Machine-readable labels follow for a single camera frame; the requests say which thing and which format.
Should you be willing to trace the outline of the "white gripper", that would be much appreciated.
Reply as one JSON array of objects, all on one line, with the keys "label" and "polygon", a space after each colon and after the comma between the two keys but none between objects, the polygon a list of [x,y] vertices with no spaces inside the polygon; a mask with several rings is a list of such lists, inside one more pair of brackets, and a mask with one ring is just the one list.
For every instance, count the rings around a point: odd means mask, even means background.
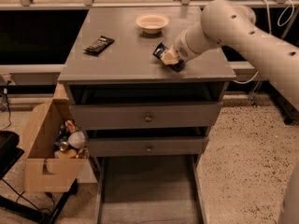
[{"label": "white gripper", "polygon": [[175,39],[174,47],[162,47],[162,50],[161,61],[165,65],[176,64],[179,58],[187,62],[196,57],[196,54],[189,48],[185,35],[179,35]]}]

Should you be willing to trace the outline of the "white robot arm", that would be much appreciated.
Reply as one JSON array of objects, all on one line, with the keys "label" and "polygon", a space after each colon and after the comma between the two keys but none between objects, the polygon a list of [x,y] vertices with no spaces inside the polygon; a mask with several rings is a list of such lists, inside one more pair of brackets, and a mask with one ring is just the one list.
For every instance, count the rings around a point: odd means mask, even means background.
[{"label": "white robot arm", "polygon": [[200,19],[176,37],[165,63],[188,62],[223,46],[253,65],[290,105],[299,106],[298,48],[257,28],[254,12],[229,0],[209,2]]}]

